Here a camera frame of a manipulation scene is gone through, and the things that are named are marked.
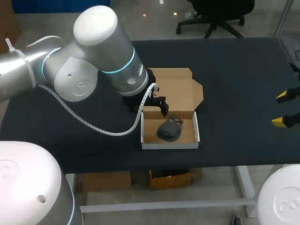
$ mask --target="chair base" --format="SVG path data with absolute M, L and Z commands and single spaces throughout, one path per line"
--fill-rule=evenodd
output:
M 212 32 L 217 29 L 217 26 L 222 27 L 223 29 L 225 29 L 229 33 L 233 34 L 237 38 L 243 38 L 243 36 L 235 28 L 233 28 L 231 25 L 229 25 L 226 21 L 214 21 L 208 17 L 194 18 L 194 19 L 179 22 L 177 25 L 177 28 L 176 28 L 176 34 L 181 34 L 181 26 L 182 25 L 206 24 L 206 23 L 209 23 L 210 27 L 206 31 L 204 38 L 209 38 L 211 36 Z M 240 17 L 239 25 L 244 26 L 244 24 L 245 24 L 245 17 L 242 15 Z

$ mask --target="black cushion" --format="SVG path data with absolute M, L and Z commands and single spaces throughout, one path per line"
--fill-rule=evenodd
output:
M 206 16 L 241 16 L 250 13 L 255 0 L 188 0 L 195 11 Z

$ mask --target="chair wheel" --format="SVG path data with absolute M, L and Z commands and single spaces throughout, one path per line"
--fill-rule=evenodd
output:
M 176 28 L 176 34 L 181 34 L 181 27 L 177 26 L 177 28 Z
M 244 24 L 245 24 L 245 17 L 242 16 L 242 17 L 240 18 L 239 25 L 240 25 L 240 26 L 244 26 Z

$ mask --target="blue wall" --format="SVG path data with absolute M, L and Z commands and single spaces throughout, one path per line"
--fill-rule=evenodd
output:
M 12 0 L 15 13 L 78 13 L 110 0 Z

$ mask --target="box lid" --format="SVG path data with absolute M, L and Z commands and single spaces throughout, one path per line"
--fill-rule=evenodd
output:
M 193 116 L 195 108 L 203 101 L 202 85 L 193 80 L 189 68 L 150 68 L 156 77 L 157 96 L 166 96 L 169 114 L 180 114 L 181 118 Z M 145 106 L 145 119 L 162 117 L 159 107 Z

